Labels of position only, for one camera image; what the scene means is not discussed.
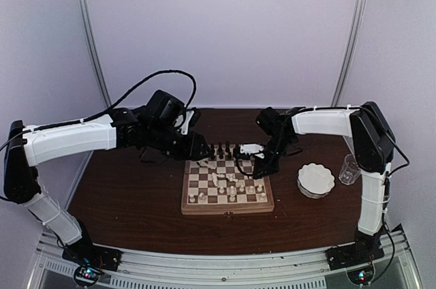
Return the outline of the wooden chess board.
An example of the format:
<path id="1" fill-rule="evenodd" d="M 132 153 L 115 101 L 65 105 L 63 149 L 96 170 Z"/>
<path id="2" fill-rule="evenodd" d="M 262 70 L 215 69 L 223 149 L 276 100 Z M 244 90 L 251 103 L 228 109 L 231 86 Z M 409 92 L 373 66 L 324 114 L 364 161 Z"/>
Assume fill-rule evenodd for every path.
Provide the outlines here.
<path id="1" fill-rule="evenodd" d="M 220 185 L 225 187 L 225 193 L 219 193 L 219 187 L 215 187 L 211 181 L 199 181 L 198 174 L 191 172 L 194 162 L 185 162 L 183 189 L 181 196 L 181 213 L 183 215 L 224 215 L 224 214 L 253 214 L 253 213 L 270 213 L 275 208 L 275 201 L 273 198 L 273 191 L 271 189 L 268 177 L 260 179 L 253 179 L 254 157 L 251 156 L 243 159 L 232 160 L 235 163 L 237 170 L 244 176 L 240 185 L 235 183 L 226 183 L 221 181 Z M 258 185 L 262 184 L 264 189 L 262 192 L 266 193 L 267 200 L 260 201 L 260 194 L 258 192 Z M 231 186 L 236 189 L 236 202 L 228 201 L 228 192 Z M 239 192 L 239 187 L 245 186 L 245 193 Z M 255 192 L 249 194 L 248 187 L 253 185 Z M 198 195 L 203 192 L 206 196 L 206 202 L 198 202 Z M 196 203 L 189 202 L 189 195 L 196 196 Z"/>

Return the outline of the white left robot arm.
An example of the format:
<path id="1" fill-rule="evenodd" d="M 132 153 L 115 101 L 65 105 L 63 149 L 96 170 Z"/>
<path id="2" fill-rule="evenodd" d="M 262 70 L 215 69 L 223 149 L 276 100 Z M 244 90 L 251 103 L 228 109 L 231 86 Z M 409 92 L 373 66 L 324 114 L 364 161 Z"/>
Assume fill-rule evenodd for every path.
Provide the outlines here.
<path id="1" fill-rule="evenodd" d="M 92 264 L 98 250 L 86 227 L 38 184 L 36 167 L 58 157 L 127 147 L 152 148 L 175 160 L 198 161 L 211 154 L 203 135 L 190 129 L 199 117 L 196 110 L 187 112 L 186 117 L 156 116 L 141 106 L 116 108 L 91 121 L 68 121 L 60 126 L 26 127 L 15 121 L 4 146 L 5 198 L 26 207 L 81 263 Z"/>

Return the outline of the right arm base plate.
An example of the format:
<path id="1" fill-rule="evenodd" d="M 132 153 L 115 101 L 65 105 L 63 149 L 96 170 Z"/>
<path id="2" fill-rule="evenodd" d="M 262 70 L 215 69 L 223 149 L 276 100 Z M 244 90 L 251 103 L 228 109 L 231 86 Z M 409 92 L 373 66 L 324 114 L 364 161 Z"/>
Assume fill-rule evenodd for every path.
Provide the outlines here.
<path id="1" fill-rule="evenodd" d="M 325 253 L 331 271 L 369 263 L 385 256 L 381 247 L 368 252 L 366 249 L 356 247 L 355 243 L 344 246 L 335 245 L 327 249 Z"/>

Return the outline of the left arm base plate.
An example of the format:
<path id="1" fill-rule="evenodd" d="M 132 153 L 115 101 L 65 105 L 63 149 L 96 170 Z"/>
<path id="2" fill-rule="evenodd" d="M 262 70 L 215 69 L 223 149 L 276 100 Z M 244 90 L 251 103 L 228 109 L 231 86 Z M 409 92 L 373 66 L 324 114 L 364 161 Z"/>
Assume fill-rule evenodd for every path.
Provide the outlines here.
<path id="1" fill-rule="evenodd" d="M 120 250 L 101 246 L 67 246 L 62 253 L 65 260 L 104 271 L 117 271 L 121 256 Z"/>

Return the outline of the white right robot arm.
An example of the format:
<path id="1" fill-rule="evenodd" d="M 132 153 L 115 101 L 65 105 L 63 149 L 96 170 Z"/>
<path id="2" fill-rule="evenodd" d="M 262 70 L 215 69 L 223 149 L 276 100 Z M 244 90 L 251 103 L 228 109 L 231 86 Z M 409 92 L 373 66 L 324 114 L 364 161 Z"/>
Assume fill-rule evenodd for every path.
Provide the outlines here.
<path id="1" fill-rule="evenodd" d="M 396 144 L 379 106 L 366 102 L 361 106 L 342 108 L 294 107 L 284 112 L 268 107 L 260 111 L 255 122 L 270 137 L 255 154 L 255 179 L 277 173 L 281 156 L 299 136 L 320 134 L 352 141 L 362 178 L 362 202 L 349 257 L 354 262 L 364 262 L 375 252 L 384 225 Z"/>

